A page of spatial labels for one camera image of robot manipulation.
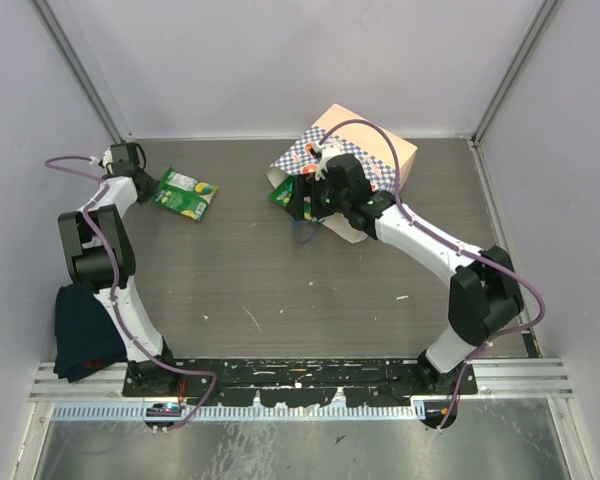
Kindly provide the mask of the green snack packet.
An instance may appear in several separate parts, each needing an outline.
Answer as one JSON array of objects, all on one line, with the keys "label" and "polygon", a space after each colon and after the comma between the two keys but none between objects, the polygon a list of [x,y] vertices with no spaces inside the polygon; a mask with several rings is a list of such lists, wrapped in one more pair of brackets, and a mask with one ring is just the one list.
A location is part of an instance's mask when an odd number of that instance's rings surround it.
[{"label": "green snack packet", "polygon": [[309,196],[309,181],[302,175],[288,176],[268,195],[274,204],[297,221],[313,221],[314,215]]},{"label": "green snack packet", "polygon": [[168,168],[159,181],[154,203],[200,222],[218,192],[216,185]]}]

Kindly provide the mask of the checkered paper bag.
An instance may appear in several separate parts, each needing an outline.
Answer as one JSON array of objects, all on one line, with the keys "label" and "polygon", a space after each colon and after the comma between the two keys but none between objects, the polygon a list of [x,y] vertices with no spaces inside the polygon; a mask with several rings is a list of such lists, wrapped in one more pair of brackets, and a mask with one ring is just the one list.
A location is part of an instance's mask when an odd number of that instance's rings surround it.
[{"label": "checkered paper bag", "polygon": [[274,188],[288,176],[303,174],[313,160],[305,150],[310,142],[329,142],[343,151],[329,161],[327,174],[349,176],[352,206],[347,216],[335,213],[322,220],[297,221],[288,214],[295,223],[323,225],[351,243],[373,238],[407,252],[425,243],[418,218],[404,214],[406,206],[396,197],[416,155],[413,144],[334,105],[271,164],[268,178]]}]

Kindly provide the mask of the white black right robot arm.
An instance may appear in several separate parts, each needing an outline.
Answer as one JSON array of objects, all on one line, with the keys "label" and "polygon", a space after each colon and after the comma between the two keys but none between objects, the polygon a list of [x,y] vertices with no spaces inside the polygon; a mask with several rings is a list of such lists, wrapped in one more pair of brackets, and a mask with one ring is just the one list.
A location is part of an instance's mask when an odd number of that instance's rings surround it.
[{"label": "white black right robot arm", "polygon": [[424,390],[439,394],[469,355],[501,331],[524,308],[509,254],[481,249],[408,212],[394,194],[374,190],[359,160],[310,145],[313,172],[293,176],[286,211],[296,220],[344,219],[369,238],[407,254],[449,290],[448,327],[417,359]]}]

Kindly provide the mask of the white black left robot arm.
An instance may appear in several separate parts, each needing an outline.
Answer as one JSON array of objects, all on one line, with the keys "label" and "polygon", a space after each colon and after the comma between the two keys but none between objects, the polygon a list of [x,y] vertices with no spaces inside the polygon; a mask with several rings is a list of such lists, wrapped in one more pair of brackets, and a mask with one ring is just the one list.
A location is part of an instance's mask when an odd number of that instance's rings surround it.
[{"label": "white black left robot arm", "polygon": [[158,183],[147,173],[146,154],[136,142],[114,144],[89,161],[103,171],[93,178],[96,193],[58,218],[71,282],[55,301],[54,372],[77,382],[123,362],[127,387],[171,395],[180,372],[140,299],[135,254],[123,223],[132,205],[152,199]]}]

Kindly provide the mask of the dark blue folded cloth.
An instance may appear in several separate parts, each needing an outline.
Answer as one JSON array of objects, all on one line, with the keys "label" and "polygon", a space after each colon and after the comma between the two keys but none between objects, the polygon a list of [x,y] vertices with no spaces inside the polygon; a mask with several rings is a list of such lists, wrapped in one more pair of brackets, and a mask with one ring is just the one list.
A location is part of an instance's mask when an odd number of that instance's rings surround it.
[{"label": "dark blue folded cloth", "polygon": [[54,373],[69,383],[127,360],[125,345],[110,315],[83,285],[58,290],[54,307]]}]

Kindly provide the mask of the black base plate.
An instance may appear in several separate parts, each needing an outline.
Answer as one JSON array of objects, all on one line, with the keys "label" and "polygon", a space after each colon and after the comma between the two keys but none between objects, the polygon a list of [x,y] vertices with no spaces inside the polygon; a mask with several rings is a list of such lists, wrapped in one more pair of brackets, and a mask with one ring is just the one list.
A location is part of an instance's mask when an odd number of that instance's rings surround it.
[{"label": "black base plate", "polygon": [[408,406],[416,395],[451,395],[452,373],[430,383],[412,359],[179,359],[187,370],[213,371],[217,383],[207,406],[290,408],[331,404],[342,394],[347,407]]}]

